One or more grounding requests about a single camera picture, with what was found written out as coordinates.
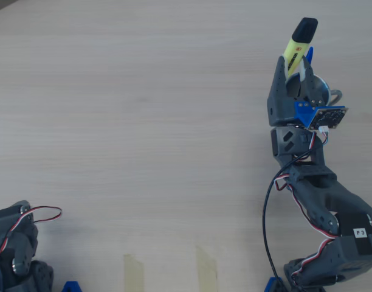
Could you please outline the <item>right arm gray gripper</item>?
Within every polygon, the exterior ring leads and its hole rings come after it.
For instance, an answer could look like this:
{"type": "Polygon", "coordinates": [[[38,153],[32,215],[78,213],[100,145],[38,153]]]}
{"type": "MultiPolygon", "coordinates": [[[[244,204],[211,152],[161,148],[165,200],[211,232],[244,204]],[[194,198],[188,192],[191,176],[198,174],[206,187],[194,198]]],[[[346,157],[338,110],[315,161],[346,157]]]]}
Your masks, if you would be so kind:
{"type": "MultiPolygon", "coordinates": [[[[310,105],[316,105],[319,93],[314,82],[314,72],[307,59],[299,64],[300,91],[299,98],[310,105]]],[[[296,100],[288,97],[286,83],[288,80],[287,59],[280,55],[275,67],[274,77],[267,98],[267,113],[269,125],[283,127],[299,123],[296,112],[296,100]]]]}

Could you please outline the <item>left arm gray gripper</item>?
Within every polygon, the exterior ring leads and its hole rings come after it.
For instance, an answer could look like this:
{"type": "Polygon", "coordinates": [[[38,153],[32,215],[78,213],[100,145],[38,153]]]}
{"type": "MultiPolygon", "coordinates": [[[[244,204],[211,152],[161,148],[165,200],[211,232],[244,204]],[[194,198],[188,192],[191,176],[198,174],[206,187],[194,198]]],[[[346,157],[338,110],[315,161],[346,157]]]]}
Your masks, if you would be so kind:
{"type": "Polygon", "coordinates": [[[18,240],[24,238],[24,243],[30,244],[30,249],[35,252],[37,248],[38,229],[34,225],[33,215],[26,215],[11,231],[11,228],[19,221],[25,212],[31,209],[30,203],[26,200],[16,202],[15,204],[0,210],[0,249],[4,240],[18,240]]]}

